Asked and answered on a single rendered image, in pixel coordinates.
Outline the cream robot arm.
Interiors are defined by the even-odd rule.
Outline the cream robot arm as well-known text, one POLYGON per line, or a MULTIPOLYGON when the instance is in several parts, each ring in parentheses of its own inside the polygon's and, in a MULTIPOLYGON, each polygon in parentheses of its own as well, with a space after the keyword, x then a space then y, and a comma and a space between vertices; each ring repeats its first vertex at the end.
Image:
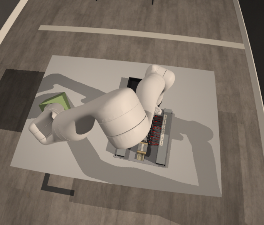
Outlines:
POLYGON ((30 123, 29 131, 43 145, 79 141, 89 135, 96 118, 115 148, 133 147, 147 136, 156 103, 174 81, 172 71, 152 64, 139 82, 136 93, 123 87, 68 110, 59 103, 47 104, 30 123))

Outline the black parts tray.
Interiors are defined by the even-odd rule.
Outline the black parts tray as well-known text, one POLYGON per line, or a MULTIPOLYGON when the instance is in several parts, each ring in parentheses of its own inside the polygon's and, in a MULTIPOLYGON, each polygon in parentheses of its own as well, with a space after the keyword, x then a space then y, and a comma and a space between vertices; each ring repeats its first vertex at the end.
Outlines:
POLYGON ((139 78, 133 78, 131 77, 129 80, 128 80, 128 85, 127 87, 133 89, 133 91, 136 93, 136 88, 139 84, 139 82, 141 81, 142 79, 139 79, 139 78))

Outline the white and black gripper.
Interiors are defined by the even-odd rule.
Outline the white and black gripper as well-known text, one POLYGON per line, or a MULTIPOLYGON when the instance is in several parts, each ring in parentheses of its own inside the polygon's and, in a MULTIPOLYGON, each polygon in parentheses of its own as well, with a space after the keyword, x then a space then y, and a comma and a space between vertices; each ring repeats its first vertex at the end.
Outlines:
MULTIPOLYGON (((162 110, 159 108, 161 103, 162 103, 162 98, 160 100, 158 100, 156 103, 154 115, 160 115, 161 114, 162 110)), ((153 117, 154 117, 154 115, 153 115, 153 117)))

